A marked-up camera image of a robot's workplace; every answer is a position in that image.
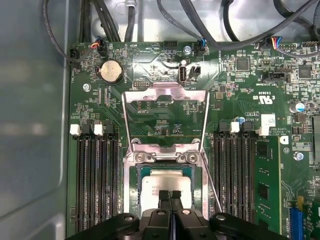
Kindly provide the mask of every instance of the blue slot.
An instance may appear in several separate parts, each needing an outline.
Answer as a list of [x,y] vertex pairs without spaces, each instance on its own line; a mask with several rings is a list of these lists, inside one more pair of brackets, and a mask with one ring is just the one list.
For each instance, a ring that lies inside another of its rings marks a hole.
[[290,208],[290,232],[292,240],[304,239],[303,213],[296,207]]

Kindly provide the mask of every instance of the black cable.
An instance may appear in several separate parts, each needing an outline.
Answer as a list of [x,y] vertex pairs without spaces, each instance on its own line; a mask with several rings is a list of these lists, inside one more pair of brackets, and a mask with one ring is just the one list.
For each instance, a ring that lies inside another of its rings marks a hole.
[[185,33],[189,34],[190,36],[194,37],[197,40],[201,40],[202,37],[199,36],[198,34],[194,33],[193,31],[189,30],[188,28],[186,28],[185,26],[183,26],[180,22],[178,22],[177,20],[175,20],[164,8],[164,6],[161,3],[161,0],[156,0],[156,3],[158,5],[158,9],[160,11],[160,13],[164,16],[165,19],[167,19],[169,21],[169,23],[175,25],[177,28],[181,29],[182,31],[184,31]]
[[315,7],[314,15],[313,15],[313,32],[316,36],[316,38],[320,41],[320,34],[318,31],[318,18],[319,18],[319,12],[320,12],[320,1]]
[[133,6],[129,6],[128,8],[128,27],[126,28],[124,41],[131,42],[134,34],[134,27],[136,21],[136,10]]
[[103,15],[104,15],[104,17],[106,19],[106,22],[108,23],[109,28],[110,28],[110,30],[112,32],[112,36],[114,38],[114,42],[121,42],[118,30],[116,28],[115,21],[112,18],[111,14],[109,12],[109,9],[107,8],[104,0],[97,0],[97,2],[100,5],[100,8],[102,9],[102,12],[103,12]]
[[229,21],[229,8],[233,2],[234,2],[234,0],[223,0],[221,2],[221,5],[223,7],[223,14],[222,14],[223,24],[224,24],[225,31],[228,34],[231,41],[239,42],[239,39],[237,38],[234,31],[232,30],[231,25],[230,25],[230,21]]
[[84,0],[84,41],[91,42],[91,0]]
[[[292,12],[290,9],[288,9],[282,2],[282,0],[273,0],[273,5],[277,12],[284,18],[290,17],[294,12]],[[311,22],[309,22],[304,17],[300,16],[297,17],[293,22],[301,25],[303,28],[305,28],[311,37],[311,40],[314,40],[316,38],[313,25]]]
[[106,39],[109,41],[109,42],[115,42],[115,39],[113,38],[113,35],[112,35],[112,32],[111,32],[111,29],[109,28],[109,24],[105,18],[105,15],[104,13],[102,12],[101,8],[100,8],[100,5],[98,4],[98,1],[97,0],[93,0],[92,1],[93,5],[94,5],[94,8],[96,10],[96,12],[98,13],[98,16],[99,16],[99,19],[101,21],[101,25],[102,25],[102,28],[105,32],[105,35],[106,35]]
[[180,0],[180,3],[192,22],[192,24],[195,26],[195,28],[199,31],[199,33],[207,40],[207,42],[212,45],[217,50],[223,50],[223,51],[230,51],[230,50],[236,50],[243,48],[245,46],[257,43],[264,38],[270,37],[274,35],[275,33],[279,32],[288,24],[290,24],[293,20],[295,20],[297,17],[299,17],[302,13],[304,13],[308,8],[310,8],[316,1],[318,0],[309,0],[306,2],[303,6],[301,6],[295,13],[293,13],[290,17],[279,23],[278,25],[274,26],[273,28],[269,29],[268,31],[255,36],[253,38],[250,38],[245,41],[239,41],[234,43],[217,43],[217,41],[211,36],[208,29],[204,25],[204,23],[201,21],[194,5],[192,4],[191,0]]
[[85,11],[86,0],[80,1],[80,20],[79,20],[79,41],[82,43],[85,41]]
[[44,0],[42,5],[42,15],[44,19],[44,25],[46,28],[46,31],[50,37],[50,40],[52,44],[54,45],[54,48],[58,51],[60,55],[62,55],[65,59],[67,59],[71,63],[80,63],[82,62],[88,55],[91,53],[92,48],[89,48],[80,58],[72,58],[65,54],[65,52],[61,49],[59,44],[57,43],[57,40],[54,36],[54,33],[52,32],[50,23],[49,23],[49,17],[48,17],[48,2],[49,0]]

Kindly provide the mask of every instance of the screw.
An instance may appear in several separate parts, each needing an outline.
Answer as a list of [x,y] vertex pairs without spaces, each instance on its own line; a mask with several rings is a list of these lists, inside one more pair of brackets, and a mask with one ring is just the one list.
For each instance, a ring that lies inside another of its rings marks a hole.
[[189,211],[189,210],[182,210],[182,214],[184,214],[184,215],[189,215],[191,212]]
[[124,218],[125,221],[130,222],[132,221],[134,218],[132,216],[127,216]]
[[183,52],[185,55],[190,55],[192,53],[192,48],[190,46],[185,46]]
[[143,162],[145,160],[145,155],[142,153],[138,153],[135,155],[135,160],[139,163]]
[[296,153],[294,153],[294,159],[296,161],[301,161],[305,158],[304,154],[302,152],[297,151]]
[[217,215],[217,216],[216,216],[216,219],[218,219],[218,220],[220,220],[220,221],[226,220],[225,216],[222,216],[222,215]]
[[89,83],[85,83],[85,84],[83,84],[82,89],[83,89],[83,91],[85,91],[85,92],[90,92],[90,90],[91,90],[91,85],[90,85]]
[[192,153],[192,154],[190,154],[190,155],[188,156],[188,160],[189,160],[190,163],[195,163],[195,162],[198,160],[198,157],[197,157],[197,155],[195,155],[194,153]]

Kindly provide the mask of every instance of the white slot latch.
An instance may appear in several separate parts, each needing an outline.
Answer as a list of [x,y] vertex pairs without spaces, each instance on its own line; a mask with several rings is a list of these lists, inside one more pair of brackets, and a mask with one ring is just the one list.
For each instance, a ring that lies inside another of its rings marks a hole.
[[238,121],[232,121],[230,124],[230,133],[238,133],[240,132],[240,124]]
[[256,134],[259,134],[259,136],[269,136],[269,126],[261,126],[258,130],[255,130]]
[[73,136],[80,136],[81,130],[79,124],[71,124],[70,125],[70,134]]
[[94,132],[94,135],[103,136],[104,135],[104,127],[102,126],[102,124],[95,124],[93,132]]

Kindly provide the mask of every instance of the capacitor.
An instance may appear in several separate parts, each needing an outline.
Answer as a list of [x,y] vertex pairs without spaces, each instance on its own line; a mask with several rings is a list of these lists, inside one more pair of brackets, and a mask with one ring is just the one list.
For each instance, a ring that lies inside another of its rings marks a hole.
[[97,74],[107,84],[117,84],[123,78],[123,68],[120,63],[115,60],[105,61],[100,67],[97,68]]
[[296,160],[296,161],[301,161],[305,158],[304,154],[302,152],[299,152],[299,151],[296,151],[294,153],[294,156],[293,158]]
[[234,119],[235,122],[238,122],[240,125],[242,125],[246,119],[243,117],[243,116],[237,116],[235,119]]
[[291,113],[301,113],[305,110],[305,105],[302,102],[294,103],[290,106],[289,110]]

